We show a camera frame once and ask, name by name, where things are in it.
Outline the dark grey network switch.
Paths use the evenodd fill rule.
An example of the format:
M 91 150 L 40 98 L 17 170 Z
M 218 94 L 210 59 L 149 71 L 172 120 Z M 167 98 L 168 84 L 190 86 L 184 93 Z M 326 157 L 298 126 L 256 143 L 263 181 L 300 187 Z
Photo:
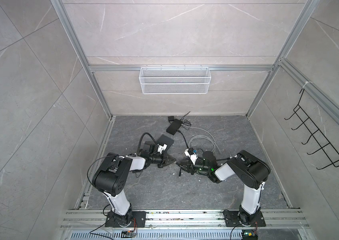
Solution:
M 170 137 L 167 137 L 166 135 L 161 135 L 158 140 L 157 140 L 157 143 L 160 145 L 160 146 L 164 146 L 166 145 L 166 150 L 168 150 L 174 143 L 174 140 L 171 139 Z

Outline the ribbed black network switch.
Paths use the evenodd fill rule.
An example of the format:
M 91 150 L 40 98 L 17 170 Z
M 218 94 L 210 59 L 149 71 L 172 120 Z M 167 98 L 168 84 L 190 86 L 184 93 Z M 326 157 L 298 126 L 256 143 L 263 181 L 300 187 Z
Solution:
M 178 119 L 173 119 L 173 120 L 169 120 L 169 127 L 166 129 L 166 132 L 171 134 L 171 135 L 175 135 L 179 128 L 182 126 L 182 121 L 178 120 Z

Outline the black power adapter with cable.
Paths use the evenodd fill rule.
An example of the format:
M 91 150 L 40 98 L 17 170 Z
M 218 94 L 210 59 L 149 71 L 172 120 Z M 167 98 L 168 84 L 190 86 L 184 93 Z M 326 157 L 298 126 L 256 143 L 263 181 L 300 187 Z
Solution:
M 183 115 L 179 120 L 181 121 L 181 127 L 189 130 L 190 127 L 192 126 L 191 122 L 189 120 L 187 120 L 185 117 L 187 115 L 189 115 L 190 112 L 186 113 L 185 115 Z M 177 120 L 174 116 L 169 116 L 168 117 L 168 122 L 171 124 L 173 121 Z

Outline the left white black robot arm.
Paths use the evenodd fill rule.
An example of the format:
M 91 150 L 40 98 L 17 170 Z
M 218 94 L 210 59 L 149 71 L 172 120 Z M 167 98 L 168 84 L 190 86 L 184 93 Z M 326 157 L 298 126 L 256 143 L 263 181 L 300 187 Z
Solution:
M 126 223 L 132 219 L 132 205 L 124 192 L 129 173 L 142 172 L 151 165 L 161 169 L 174 163 L 176 159 L 168 153 L 173 143 L 174 140 L 165 135 L 155 140 L 151 134 L 143 133 L 136 153 L 130 155 L 108 153 L 100 158 L 102 163 L 90 183 L 106 196 L 115 218 Z

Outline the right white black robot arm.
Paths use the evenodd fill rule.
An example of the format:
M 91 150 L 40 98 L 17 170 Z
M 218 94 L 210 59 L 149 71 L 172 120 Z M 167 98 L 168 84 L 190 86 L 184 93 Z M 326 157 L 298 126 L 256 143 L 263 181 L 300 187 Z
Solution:
M 233 157 L 223 159 L 223 164 L 218 164 L 218 159 L 213 152 L 205 151 L 198 156 L 192 148 L 185 150 L 186 157 L 176 162 L 181 170 L 206 176 L 213 183 L 219 184 L 232 176 L 237 176 L 244 184 L 243 199 L 239 210 L 223 211 L 224 217 L 233 224 L 264 227 L 261 222 L 262 212 L 260 197 L 268 175 L 271 173 L 267 163 L 245 150 L 241 150 Z

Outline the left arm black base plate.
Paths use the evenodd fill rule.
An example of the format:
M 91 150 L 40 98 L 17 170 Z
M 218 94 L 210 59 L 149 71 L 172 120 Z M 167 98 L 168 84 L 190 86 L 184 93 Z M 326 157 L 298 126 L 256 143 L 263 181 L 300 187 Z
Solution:
M 143 228 L 146 223 L 146 215 L 147 213 L 144 211 L 127 212 L 125 216 L 108 212 L 105 227 Z

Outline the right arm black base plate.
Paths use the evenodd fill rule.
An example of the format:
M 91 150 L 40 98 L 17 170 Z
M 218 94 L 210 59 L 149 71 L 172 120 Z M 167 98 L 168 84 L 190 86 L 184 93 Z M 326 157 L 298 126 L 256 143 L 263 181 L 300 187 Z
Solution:
M 244 210 L 229 211 L 224 210 L 223 218 L 227 227 L 265 227 L 266 223 L 263 214 L 258 209 L 254 214 L 250 215 Z

